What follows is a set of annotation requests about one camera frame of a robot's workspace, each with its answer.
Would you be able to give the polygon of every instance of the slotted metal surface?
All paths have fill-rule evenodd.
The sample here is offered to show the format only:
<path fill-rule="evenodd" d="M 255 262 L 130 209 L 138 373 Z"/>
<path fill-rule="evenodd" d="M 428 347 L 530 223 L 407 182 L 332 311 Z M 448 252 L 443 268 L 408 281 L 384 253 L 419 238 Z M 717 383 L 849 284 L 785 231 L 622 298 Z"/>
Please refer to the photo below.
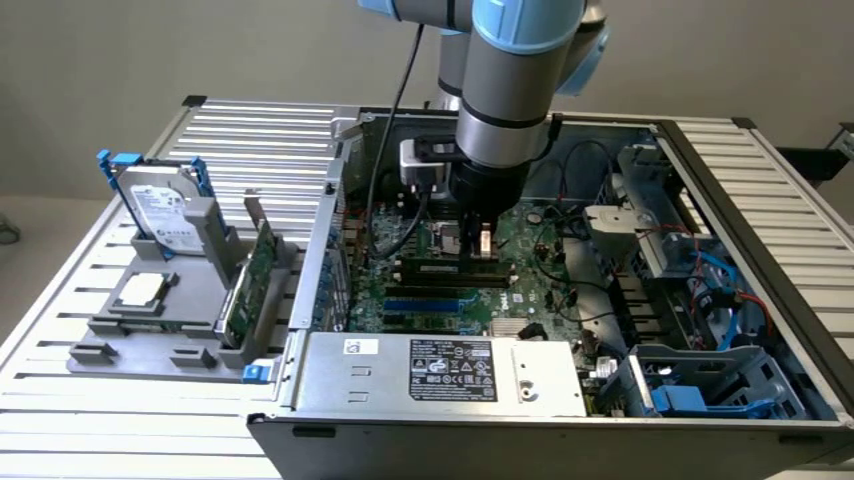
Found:
<path fill-rule="evenodd" d="M 854 359 L 854 234 L 757 131 L 678 122 L 747 223 Z M 690 200 L 686 201 L 699 219 Z"/>
<path fill-rule="evenodd" d="M 190 159 L 199 155 L 206 159 L 226 218 L 244 236 L 252 236 L 252 228 L 242 194 L 247 187 L 260 187 L 262 204 L 276 230 L 304 247 L 326 165 L 334 156 L 332 117 L 334 107 L 210 100 L 202 108 L 179 114 L 150 156 Z M 722 175 L 729 176 L 725 184 L 754 192 L 734 196 L 739 208 L 751 215 L 798 211 L 809 217 L 799 220 L 815 222 L 818 215 L 785 182 L 758 178 L 755 185 L 775 189 L 769 190 L 774 192 L 771 199 L 727 172 L 777 172 L 785 178 L 750 137 L 727 120 L 675 120 L 705 150 L 710 167 L 723 169 Z M 779 198 L 787 202 L 786 209 Z M 831 231 L 777 227 L 774 218 L 765 218 L 757 232 L 769 246 L 795 247 L 781 254 L 802 258 L 805 255 L 797 255 L 801 247 L 818 249 L 810 250 L 807 258 L 831 255 L 837 259 L 833 255 L 845 254 L 826 252 L 845 247 Z M 87 317 L 100 309 L 134 257 L 128 245 L 132 234 L 131 222 L 114 200 L 0 347 L 0 476 L 278 479 L 242 417 L 267 410 L 258 402 L 274 397 L 272 386 L 84 378 L 65 370 L 68 347 L 83 337 Z M 835 261 L 830 265 L 793 262 L 785 264 L 786 270 L 803 291 L 813 292 L 809 295 L 821 305 L 819 315 L 829 328 L 849 331 L 847 307 L 826 293 L 854 288 L 851 268 L 839 267 L 842 263 Z M 837 275 L 827 276 L 827 269 L 837 269 Z M 291 295 L 296 280 L 295 276 L 287 288 Z M 283 347 L 290 310 L 286 301 L 274 351 Z M 842 340 L 854 351 L 854 338 Z M 787 473 L 781 478 L 797 475 Z"/>

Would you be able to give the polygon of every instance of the black cable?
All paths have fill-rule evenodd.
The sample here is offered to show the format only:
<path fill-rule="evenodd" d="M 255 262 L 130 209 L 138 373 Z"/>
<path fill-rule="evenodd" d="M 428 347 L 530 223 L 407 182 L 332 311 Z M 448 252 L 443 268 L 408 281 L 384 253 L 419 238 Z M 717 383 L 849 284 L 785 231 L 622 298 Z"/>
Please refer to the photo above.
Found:
<path fill-rule="evenodd" d="M 587 322 L 593 322 L 594 320 L 601 319 L 602 317 L 607 317 L 609 315 L 617 315 L 614 312 L 606 312 L 606 313 L 601 313 L 599 315 L 594 315 L 590 318 L 570 318 L 566 316 L 566 314 L 561 311 L 561 308 L 563 307 L 563 304 L 566 303 L 566 299 L 569 298 L 569 295 L 565 295 L 563 298 L 561 299 L 561 302 L 557 304 L 555 306 L 555 313 L 558 315 L 561 315 L 561 318 L 563 318 L 567 322 L 571 323 L 578 323 L 579 325 Z"/>
<path fill-rule="evenodd" d="M 569 220 L 569 222 L 567 222 L 567 225 L 566 225 L 566 226 L 567 226 L 567 227 L 569 227 L 569 229 L 573 231 L 573 235 L 566 235 L 566 234 L 562 234 L 562 235 L 563 235 L 565 237 L 567 237 L 567 238 L 574 238 L 575 240 L 581 240 L 582 242 L 586 242 L 587 240 L 590 240 L 590 234 L 587 234 L 587 233 L 579 233 L 579 232 L 578 232 L 578 230 L 575 230 L 575 224 L 577 224 L 579 221 L 583 223 L 583 222 L 585 222 L 585 217 L 578 216 L 578 217 L 573 217 L 573 218 Z"/>
<path fill-rule="evenodd" d="M 609 357 L 617 357 L 619 361 L 623 361 L 623 359 L 626 358 L 626 354 L 621 352 L 617 348 L 614 348 L 614 346 L 611 346 L 611 344 L 605 341 L 599 342 L 599 345 L 597 346 L 597 350 L 602 350 L 602 353 L 605 353 L 605 355 Z"/>
<path fill-rule="evenodd" d="M 558 142 L 558 137 L 561 136 L 562 127 L 563 127 L 563 114 L 553 113 L 551 123 L 549 124 L 549 141 L 546 143 L 546 148 L 543 148 L 543 151 L 537 156 L 537 158 L 531 160 L 533 162 L 542 160 L 551 153 L 551 149 L 554 148 L 555 143 Z"/>
<path fill-rule="evenodd" d="M 406 229 L 406 233 L 403 234 L 403 236 L 398 239 L 398 241 L 391 244 L 391 246 L 386 247 L 386 249 L 383 250 L 375 250 L 372 253 L 374 258 L 378 259 L 386 259 L 388 257 L 391 257 L 395 252 L 398 252 L 398 250 L 400 250 L 400 248 L 403 248 L 403 245 L 406 244 L 406 242 L 408 242 L 410 237 L 412 236 L 412 234 L 415 233 L 415 229 L 418 228 L 418 225 L 422 223 L 422 220 L 424 219 L 424 214 L 427 213 L 427 204 L 430 203 L 430 194 L 428 193 L 423 193 L 420 196 L 420 200 L 419 200 L 419 204 L 418 204 L 418 213 L 415 214 L 415 218 L 412 219 L 412 223 L 410 223 L 410 226 Z"/>
<path fill-rule="evenodd" d="M 555 218 L 561 218 L 565 217 L 567 214 L 565 212 L 561 211 L 561 209 L 558 207 L 555 207 L 554 205 L 549 205 L 546 207 L 546 210 L 543 210 L 543 215 L 546 215 L 546 212 L 549 210 L 554 210 L 558 213 L 558 216 Z"/>
<path fill-rule="evenodd" d="M 415 215 L 415 219 L 412 220 L 412 225 L 407 228 L 406 234 L 395 242 L 391 246 L 394 248 L 387 248 L 383 251 L 376 249 L 376 244 L 374 243 L 374 195 L 376 191 L 376 180 L 379 176 L 379 166 L 383 159 L 383 152 L 386 150 L 386 146 L 388 145 L 388 137 L 391 136 L 391 126 L 395 122 L 395 115 L 398 114 L 398 107 L 400 106 L 400 99 L 403 98 L 403 92 L 406 90 L 406 85 L 410 82 L 410 75 L 412 74 L 412 66 L 415 65 L 415 57 L 418 56 L 418 49 L 422 44 L 422 36 L 424 34 L 424 25 L 418 26 L 418 30 L 415 31 L 415 39 L 412 40 L 412 50 L 410 51 L 410 59 L 406 64 L 406 70 L 403 72 L 403 78 L 400 79 L 400 85 L 398 86 L 398 93 L 395 95 L 395 101 L 391 105 L 391 111 L 388 112 L 388 122 L 386 123 L 386 129 L 383 130 L 383 137 L 379 142 L 379 150 L 376 152 L 376 160 L 374 162 L 374 171 L 371 172 L 371 183 L 368 188 L 368 205 L 366 211 L 366 235 L 367 235 L 367 244 L 368 244 L 368 255 L 374 258 L 388 258 L 395 252 L 403 247 L 403 244 L 410 239 L 410 236 L 415 232 L 415 227 L 422 221 L 422 217 L 424 216 L 424 211 L 427 210 L 427 201 L 430 200 L 430 195 L 422 195 L 420 205 L 418 208 L 418 214 Z"/>
<path fill-rule="evenodd" d="M 530 340 L 535 337 L 542 337 L 542 339 L 549 341 L 549 332 L 546 332 L 546 327 L 543 327 L 542 323 L 530 323 L 519 333 L 517 333 L 519 340 Z"/>
<path fill-rule="evenodd" d="M 559 217 L 559 218 L 554 219 L 554 221 L 551 221 L 547 225 L 543 225 L 543 228 L 541 229 L 539 234 L 537 235 L 537 240 L 534 240 L 534 247 L 537 247 L 537 244 L 538 244 L 538 243 L 539 243 L 539 241 L 542 240 L 542 238 L 543 238 L 543 234 L 546 233 L 546 229 L 551 226 L 551 224 L 553 224 L 553 223 L 557 223 L 557 222 L 558 222 L 558 221 L 561 221 L 561 220 L 563 220 L 563 217 Z M 603 286 L 601 286 L 601 285 L 597 285 L 597 284 L 595 284 L 595 283 L 593 283 L 593 282 L 575 281 L 575 280 L 566 280 L 566 279 L 563 279 L 563 278 L 561 278 L 561 277 L 558 277 L 558 276 L 553 275 L 551 273 L 549 273 L 549 272 L 546 271 L 546 269 L 543 268 L 543 264 L 542 264 L 542 262 L 539 261 L 539 257 L 537 256 L 537 253 L 534 253 L 534 264 L 537 265 L 537 268 L 539 269 L 541 273 L 542 273 L 543 275 L 546 275 L 546 277 L 547 277 L 550 280 L 554 280 L 555 282 L 561 282 L 561 283 L 563 283 L 565 285 L 589 285 L 589 286 L 591 286 L 591 287 L 598 288 L 598 289 L 599 289 L 599 290 L 602 290 L 605 293 L 609 293 L 607 288 L 605 288 L 605 287 L 603 287 Z"/>
<path fill-rule="evenodd" d="M 565 195 L 569 193 L 569 185 L 566 184 L 566 171 L 570 165 L 570 160 L 573 159 L 573 155 L 575 154 L 575 152 L 578 151 L 578 149 L 581 147 L 583 147 L 585 145 L 595 145 L 597 147 L 599 147 L 602 149 L 602 152 L 605 153 L 605 158 L 606 158 L 606 167 L 609 169 L 609 176 L 606 178 L 606 189 L 610 190 L 609 187 L 609 181 L 611 179 L 611 177 L 614 176 L 614 156 L 611 155 L 611 152 L 609 151 L 609 147 L 605 146 L 605 144 L 599 141 L 599 140 L 582 140 L 581 142 L 578 142 L 575 145 L 573 145 L 573 148 L 570 148 L 570 151 L 566 154 L 566 157 L 563 159 L 563 165 L 561 167 L 561 195 Z"/>

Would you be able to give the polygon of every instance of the power supply label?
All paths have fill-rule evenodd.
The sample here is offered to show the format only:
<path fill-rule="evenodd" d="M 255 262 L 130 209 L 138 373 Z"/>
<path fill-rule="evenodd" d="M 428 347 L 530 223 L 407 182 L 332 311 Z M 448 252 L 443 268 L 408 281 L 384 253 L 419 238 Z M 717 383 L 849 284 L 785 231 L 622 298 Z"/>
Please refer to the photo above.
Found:
<path fill-rule="evenodd" d="M 410 340 L 410 396 L 422 402 L 496 402 L 492 343 Z"/>

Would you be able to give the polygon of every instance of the blue cable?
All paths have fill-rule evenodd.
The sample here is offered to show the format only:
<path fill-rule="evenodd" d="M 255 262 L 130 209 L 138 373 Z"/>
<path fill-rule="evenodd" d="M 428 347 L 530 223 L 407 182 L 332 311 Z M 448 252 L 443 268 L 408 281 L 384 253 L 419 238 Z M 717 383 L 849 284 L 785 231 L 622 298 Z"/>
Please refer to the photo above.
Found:
<path fill-rule="evenodd" d="M 721 345 L 718 345 L 719 352 L 730 348 L 730 345 L 733 344 L 733 339 L 735 338 L 737 333 L 738 333 L 738 315 L 735 310 L 733 310 L 733 316 L 730 318 L 730 327 L 726 330 L 723 341 L 721 342 Z"/>
<path fill-rule="evenodd" d="M 730 280 L 733 281 L 733 283 L 735 283 L 735 280 L 738 278 L 738 268 L 735 268 L 733 265 L 729 265 L 723 260 L 721 260 L 718 257 L 715 257 L 714 255 L 711 255 L 710 253 L 706 252 L 699 252 L 699 258 L 702 260 L 706 261 L 706 263 L 714 265 L 715 267 L 718 267 L 719 269 L 722 269 L 726 274 L 730 277 Z"/>

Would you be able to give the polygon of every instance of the blue drive bracket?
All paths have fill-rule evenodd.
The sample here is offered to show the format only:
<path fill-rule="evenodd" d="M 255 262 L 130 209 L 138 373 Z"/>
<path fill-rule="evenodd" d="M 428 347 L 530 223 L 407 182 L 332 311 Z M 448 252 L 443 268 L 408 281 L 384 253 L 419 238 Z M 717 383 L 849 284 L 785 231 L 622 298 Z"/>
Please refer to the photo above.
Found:
<path fill-rule="evenodd" d="M 757 400 L 747 405 L 706 405 L 699 388 L 690 385 L 666 385 L 653 390 L 655 410 L 665 417 L 702 418 L 777 418 L 774 400 Z"/>
<path fill-rule="evenodd" d="M 140 223 L 139 218 L 136 217 L 136 213 L 134 213 L 134 208 L 131 207 L 128 197 L 126 196 L 124 191 L 119 186 L 119 179 L 116 178 L 116 175 L 112 171 L 114 165 L 119 167 L 130 167 L 132 165 L 139 164 L 144 160 L 144 157 L 139 153 L 120 153 L 114 157 L 111 161 L 110 159 L 111 155 L 112 155 L 112 152 L 107 149 L 103 149 L 100 152 L 98 152 L 98 156 L 96 156 L 98 167 L 102 169 L 102 172 L 107 176 L 107 183 L 110 185 L 110 188 L 112 188 L 112 190 L 119 194 L 119 198 L 122 198 L 122 202 L 124 203 L 124 208 L 131 214 L 131 219 L 134 220 L 134 224 L 136 225 L 136 229 L 139 230 L 139 237 L 147 240 L 148 236 L 146 235 L 143 224 Z"/>
<path fill-rule="evenodd" d="M 211 175 L 208 173 L 208 164 L 202 160 L 202 157 L 195 157 L 190 162 L 190 166 L 196 172 L 196 178 L 199 179 L 199 193 L 203 197 L 216 198 L 214 193 L 214 184 L 211 183 Z M 226 225 L 226 217 L 223 211 L 219 211 L 219 224 L 223 227 L 223 232 L 228 235 L 228 226 Z"/>

